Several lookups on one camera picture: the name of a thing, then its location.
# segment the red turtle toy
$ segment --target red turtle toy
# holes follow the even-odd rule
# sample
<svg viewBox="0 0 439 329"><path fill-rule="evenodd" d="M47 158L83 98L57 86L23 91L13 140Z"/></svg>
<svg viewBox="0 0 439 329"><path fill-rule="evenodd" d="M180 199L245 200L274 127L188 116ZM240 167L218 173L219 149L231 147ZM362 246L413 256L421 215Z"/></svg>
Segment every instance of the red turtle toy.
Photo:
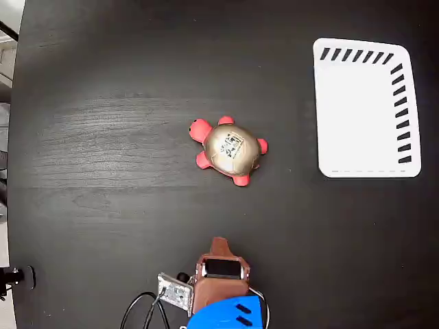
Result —
<svg viewBox="0 0 439 329"><path fill-rule="evenodd" d="M259 157L268 151L264 139L255 138L238 127L231 117L222 117L216 127L204 119L196 119L189 134L203 144L204 151L197 155L197 165L201 169L215 168L233 178L238 186L250 183L250 172L259 167Z"/></svg>

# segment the sticker on turtle shell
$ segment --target sticker on turtle shell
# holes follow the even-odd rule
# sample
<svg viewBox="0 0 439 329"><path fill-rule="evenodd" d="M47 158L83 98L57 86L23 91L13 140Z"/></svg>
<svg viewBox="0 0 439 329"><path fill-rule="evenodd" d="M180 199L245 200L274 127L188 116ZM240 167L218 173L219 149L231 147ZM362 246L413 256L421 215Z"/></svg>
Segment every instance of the sticker on turtle shell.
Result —
<svg viewBox="0 0 439 329"><path fill-rule="evenodd" d="M229 158L235 159L241 151L244 140L234 132L229 132L221 144L220 152L225 153Z"/></svg>

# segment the wood grain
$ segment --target wood grain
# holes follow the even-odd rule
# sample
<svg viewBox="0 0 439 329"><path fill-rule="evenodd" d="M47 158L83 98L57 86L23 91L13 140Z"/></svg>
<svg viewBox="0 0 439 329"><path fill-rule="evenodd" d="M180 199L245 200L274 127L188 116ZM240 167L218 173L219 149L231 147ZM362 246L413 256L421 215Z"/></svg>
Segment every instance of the wood grain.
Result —
<svg viewBox="0 0 439 329"><path fill-rule="evenodd" d="M437 327L433 12L374 1L28 1L8 226L11 263L34 266L37 287L14 290L18 328L118 328L158 272L193 271L216 235L252 266L273 328ZM409 50L418 178L318 172L312 44L324 36ZM270 144L248 188L195 164L190 123L225 114ZM172 328L186 324L167 310Z"/></svg>

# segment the white plate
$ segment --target white plate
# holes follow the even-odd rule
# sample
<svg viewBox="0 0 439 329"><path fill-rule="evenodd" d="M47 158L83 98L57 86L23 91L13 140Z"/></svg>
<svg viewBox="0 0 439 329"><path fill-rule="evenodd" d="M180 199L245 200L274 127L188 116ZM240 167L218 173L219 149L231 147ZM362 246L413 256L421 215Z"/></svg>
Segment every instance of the white plate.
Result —
<svg viewBox="0 0 439 329"><path fill-rule="evenodd" d="M418 108L407 50L321 38L313 52L321 172L330 178L418 175Z"/></svg>

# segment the blue robot part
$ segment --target blue robot part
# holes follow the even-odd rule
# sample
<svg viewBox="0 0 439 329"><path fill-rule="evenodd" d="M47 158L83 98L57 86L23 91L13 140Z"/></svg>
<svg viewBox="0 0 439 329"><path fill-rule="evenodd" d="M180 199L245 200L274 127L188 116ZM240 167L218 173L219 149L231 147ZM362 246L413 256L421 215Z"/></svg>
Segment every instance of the blue robot part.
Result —
<svg viewBox="0 0 439 329"><path fill-rule="evenodd" d="M192 316L187 329L263 329L258 296L234 297L208 305Z"/></svg>

